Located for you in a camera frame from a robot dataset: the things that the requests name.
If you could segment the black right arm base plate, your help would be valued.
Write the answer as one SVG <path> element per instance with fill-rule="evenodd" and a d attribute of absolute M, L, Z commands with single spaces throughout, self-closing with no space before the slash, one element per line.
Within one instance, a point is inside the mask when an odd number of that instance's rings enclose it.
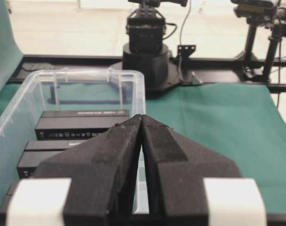
<path fill-rule="evenodd" d="M 127 55 L 123 57 L 122 61 L 111 65 L 110 68 L 141 72 L 144 75 L 145 90 L 148 94 L 162 93 L 179 85 L 203 84 L 196 73 L 183 68 L 181 64 L 181 58 Z"/>

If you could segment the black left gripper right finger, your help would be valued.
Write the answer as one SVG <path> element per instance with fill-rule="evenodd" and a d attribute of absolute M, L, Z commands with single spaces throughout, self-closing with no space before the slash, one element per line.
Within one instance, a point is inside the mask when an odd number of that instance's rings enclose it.
<path fill-rule="evenodd" d="M 262 196 L 228 157 L 142 117 L 150 213 L 167 226 L 264 226 Z"/>

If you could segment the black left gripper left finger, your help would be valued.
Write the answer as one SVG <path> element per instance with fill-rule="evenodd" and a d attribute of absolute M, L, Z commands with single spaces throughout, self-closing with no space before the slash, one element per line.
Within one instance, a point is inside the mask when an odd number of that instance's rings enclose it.
<path fill-rule="evenodd" d="M 132 212 L 142 116 L 42 161 L 19 182 L 9 226 L 107 226 Z"/>

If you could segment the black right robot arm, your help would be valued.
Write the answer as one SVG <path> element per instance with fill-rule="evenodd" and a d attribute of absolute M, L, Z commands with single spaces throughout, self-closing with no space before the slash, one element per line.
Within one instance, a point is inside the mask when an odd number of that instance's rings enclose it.
<path fill-rule="evenodd" d="M 141 0 L 127 18 L 123 69 L 144 74 L 150 91 L 167 89 L 180 70 L 169 62 L 158 0 Z M 144 115 L 142 149 L 149 213 L 159 226 L 265 226 L 259 188 L 228 157 Z"/>

